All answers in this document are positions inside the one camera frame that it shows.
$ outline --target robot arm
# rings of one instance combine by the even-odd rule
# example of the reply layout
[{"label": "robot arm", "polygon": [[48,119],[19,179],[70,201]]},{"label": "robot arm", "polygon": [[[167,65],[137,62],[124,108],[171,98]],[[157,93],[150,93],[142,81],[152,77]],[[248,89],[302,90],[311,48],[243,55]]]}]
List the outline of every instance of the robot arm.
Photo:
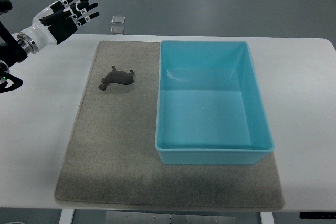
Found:
[{"label": "robot arm", "polygon": [[[9,73],[9,68],[22,62],[29,53],[37,53],[50,44],[60,44],[74,34],[78,27],[99,16],[99,12],[88,15],[87,12],[98,6],[89,4],[89,0],[58,0],[42,10],[33,18],[29,28],[22,30],[15,40],[0,22],[0,93],[13,91],[23,81]],[[0,14],[12,9],[9,0],[0,0]],[[7,87],[7,79],[13,84]]]},{"label": "robot arm", "polygon": [[82,17],[98,6],[88,0],[58,0],[33,18],[29,28],[18,34],[18,43],[26,53],[37,53],[49,44],[60,44],[77,31],[79,26],[97,17],[98,12]]}]

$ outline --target metal plate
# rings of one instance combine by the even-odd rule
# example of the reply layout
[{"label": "metal plate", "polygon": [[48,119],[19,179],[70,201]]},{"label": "metal plate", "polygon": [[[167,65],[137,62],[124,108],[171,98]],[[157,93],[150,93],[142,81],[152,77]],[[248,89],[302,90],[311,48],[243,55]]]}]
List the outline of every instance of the metal plate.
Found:
[{"label": "metal plate", "polygon": [[124,26],[112,26],[111,34],[124,34]]},{"label": "metal plate", "polygon": [[107,211],[105,224],[236,224],[235,217]]},{"label": "metal plate", "polygon": [[143,212],[108,211],[105,224],[169,224],[170,215]]},{"label": "metal plate", "polygon": [[236,224],[235,217],[171,215],[170,224]]},{"label": "metal plate", "polygon": [[125,23],[125,16],[112,17],[112,24],[124,24],[124,23]]}]

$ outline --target blue plastic bin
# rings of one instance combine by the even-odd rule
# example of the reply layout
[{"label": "blue plastic bin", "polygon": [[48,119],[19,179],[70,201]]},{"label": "blue plastic bin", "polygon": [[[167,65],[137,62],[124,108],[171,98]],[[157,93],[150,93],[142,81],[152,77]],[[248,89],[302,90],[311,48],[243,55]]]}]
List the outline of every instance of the blue plastic bin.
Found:
[{"label": "blue plastic bin", "polygon": [[165,164],[253,164],[274,148],[243,41],[162,41],[155,147]]}]

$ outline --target white robotic hand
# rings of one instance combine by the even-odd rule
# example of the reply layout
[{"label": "white robotic hand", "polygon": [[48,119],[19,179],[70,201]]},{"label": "white robotic hand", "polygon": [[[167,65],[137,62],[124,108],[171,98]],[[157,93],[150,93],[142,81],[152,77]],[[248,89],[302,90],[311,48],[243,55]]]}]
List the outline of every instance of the white robotic hand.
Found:
[{"label": "white robotic hand", "polygon": [[89,4],[88,0],[58,0],[38,13],[33,24],[17,35],[17,42],[24,51],[37,53],[49,44],[60,44],[84,25],[99,16],[99,12],[82,17],[98,6]]}]

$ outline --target gray floor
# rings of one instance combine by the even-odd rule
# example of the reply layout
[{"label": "gray floor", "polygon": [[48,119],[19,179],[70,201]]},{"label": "gray floor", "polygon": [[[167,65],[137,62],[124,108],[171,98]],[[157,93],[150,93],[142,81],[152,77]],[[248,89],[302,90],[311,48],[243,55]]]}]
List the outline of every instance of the gray floor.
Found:
[{"label": "gray floor", "polygon": [[[32,18],[56,0],[11,1],[13,10],[1,15],[0,21],[11,33],[17,33],[29,27]],[[81,27],[78,33],[109,34],[112,16],[124,15],[125,34],[325,38],[336,45],[336,0],[92,1],[98,2],[97,11],[101,15]],[[4,216],[16,213],[15,209],[0,210],[1,213],[7,211]],[[103,211],[77,212],[74,223],[88,223],[84,221],[88,220],[89,216],[103,218],[102,215]],[[275,221],[276,223],[320,222],[300,220],[298,213],[276,213]]]},{"label": "gray floor", "polygon": [[61,209],[0,208],[0,224],[20,221],[25,224],[58,224]]}]

